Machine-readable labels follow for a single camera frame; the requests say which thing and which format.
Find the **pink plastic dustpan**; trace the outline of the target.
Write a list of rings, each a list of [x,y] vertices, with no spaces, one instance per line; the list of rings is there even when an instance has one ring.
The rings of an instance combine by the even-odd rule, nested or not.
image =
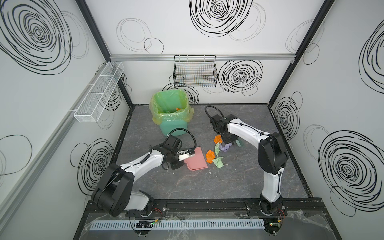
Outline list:
[[[197,147],[195,149],[195,155],[185,159],[184,162],[190,171],[198,171],[208,168],[201,147]]]

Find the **teal hand brush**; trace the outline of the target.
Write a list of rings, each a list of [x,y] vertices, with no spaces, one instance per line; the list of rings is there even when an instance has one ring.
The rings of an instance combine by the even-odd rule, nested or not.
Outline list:
[[[236,145],[237,145],[238,147],[240,147],[240,148],[242,148],[242,147],[244,146],[244,144],[242,143],[242,141],[241,141],[240,139],[237,139],[237,140],[235,141],[235,143],[236,143]]]

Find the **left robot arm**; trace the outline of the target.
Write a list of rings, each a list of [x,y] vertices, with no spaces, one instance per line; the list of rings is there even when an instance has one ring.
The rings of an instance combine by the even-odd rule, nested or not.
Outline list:
[[[182,140],[174,136],[174,132],[183,131],[191,136],[193,147],[182,149]],[[109,213],[112,217],[122,212],[137,211],[147,217],[154,209],[154,199],[149,194],[133,191],[133,185],[140,177],[154,168],[167,163],[176,170],[185,164],[185,160],[195,155],[197,141],[187,129],[176,128],[166,136],[165,140],[155,146],[150,146],[143,156],[122,165],[110,164],[104,171],[91,199],[97,207]]]

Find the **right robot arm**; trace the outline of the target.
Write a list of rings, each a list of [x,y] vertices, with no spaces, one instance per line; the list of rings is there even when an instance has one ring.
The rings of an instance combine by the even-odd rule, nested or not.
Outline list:
[[[264,186],[259,208],[266,216],[271,216],[283,206],[281,194],[282,175],[289,160],[283,137],[252,127],[234,115],[224,116],[215,106],[205,106],[215,133],[221,136],[224,144],[232,144],[239,138],[258,150],[258,162],[264,171]]]

